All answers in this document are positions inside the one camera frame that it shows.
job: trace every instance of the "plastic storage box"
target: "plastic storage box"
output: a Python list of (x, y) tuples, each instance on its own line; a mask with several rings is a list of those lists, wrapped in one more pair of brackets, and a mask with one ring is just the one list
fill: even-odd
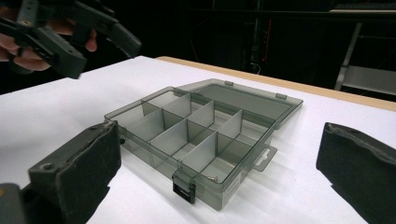
[(190, 203), (216, 210), (251, 169), (276, 154), (270, 136), (302, 105), (289, 96), (209, 79), (168, 87), (113, 111), (122, 145), (169, 179)]

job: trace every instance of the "white table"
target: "white table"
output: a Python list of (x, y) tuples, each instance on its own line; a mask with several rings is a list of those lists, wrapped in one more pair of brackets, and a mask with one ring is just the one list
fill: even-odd
[(167, 86), (209, 78), (304, 100), (273, 133), (271, 145), (278, 152), (264, 172), (252, 170), (217, 212), (199, 199), (194, 205), (184, 201), (172, 191), (171, 180), (123, 149), (122, 166), (89, 223), (364, 223), (316, 169), (323, 126), (345, 125), (396, 147), (396, 106), (360, 105), (143, 56), (85, 73), (79, 80), (1, 95), (0, 183), (25, 187), (31, 166), (102, 122), (106, 113)]

